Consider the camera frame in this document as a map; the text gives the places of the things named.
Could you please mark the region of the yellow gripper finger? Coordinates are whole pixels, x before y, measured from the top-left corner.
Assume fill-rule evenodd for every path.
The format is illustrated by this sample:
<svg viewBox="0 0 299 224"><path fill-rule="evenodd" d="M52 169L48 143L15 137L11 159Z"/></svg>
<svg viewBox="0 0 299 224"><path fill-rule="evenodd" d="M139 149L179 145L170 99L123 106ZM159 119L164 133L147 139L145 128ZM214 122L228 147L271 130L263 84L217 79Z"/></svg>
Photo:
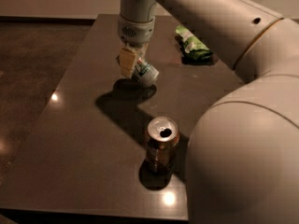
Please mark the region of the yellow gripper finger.
<svg viewBox="0 0 299 224"><path fill-rule="evenodd" d="M136 49L136 52L137 52L137 62L136 63L138 65L140 65L144 62L147 48L148 48L148 44L144 44L142 47Z"/></svg>
<svg viewBox="0 0 299 224"><path fill-rule="evenodd" d="M137 62L137 53L128 48L122 48L120 50L120 67L121 74L126 78L131 78L135 70L135 64Z"/></svg>

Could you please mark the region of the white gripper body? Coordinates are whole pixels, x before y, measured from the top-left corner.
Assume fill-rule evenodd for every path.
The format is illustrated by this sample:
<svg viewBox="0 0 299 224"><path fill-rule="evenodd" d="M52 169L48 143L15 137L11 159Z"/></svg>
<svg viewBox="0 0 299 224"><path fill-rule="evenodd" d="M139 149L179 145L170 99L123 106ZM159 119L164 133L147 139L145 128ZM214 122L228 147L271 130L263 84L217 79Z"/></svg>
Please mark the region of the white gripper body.
<svg viewBox="0 0 299 224"><path fill-rule="evenodd" d="M155 19L149 22L128 21L123 16L118 17L118 35L124 44L141 48L150 42L153 35Z"/></svg>

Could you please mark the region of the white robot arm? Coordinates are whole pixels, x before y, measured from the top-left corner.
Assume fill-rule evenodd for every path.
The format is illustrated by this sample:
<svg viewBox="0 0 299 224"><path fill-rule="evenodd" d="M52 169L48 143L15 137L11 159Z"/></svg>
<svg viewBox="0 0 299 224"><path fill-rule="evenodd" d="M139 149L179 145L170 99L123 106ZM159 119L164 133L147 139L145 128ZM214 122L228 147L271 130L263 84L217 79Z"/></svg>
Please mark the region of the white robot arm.
<svg viewBox="0 0 299 224"><path fill-rule="evenodd" d="M139 53L162 6L240 79L197 121L186 150L190 224L299 224L299 26L250 0L121 0Z"/></svg>

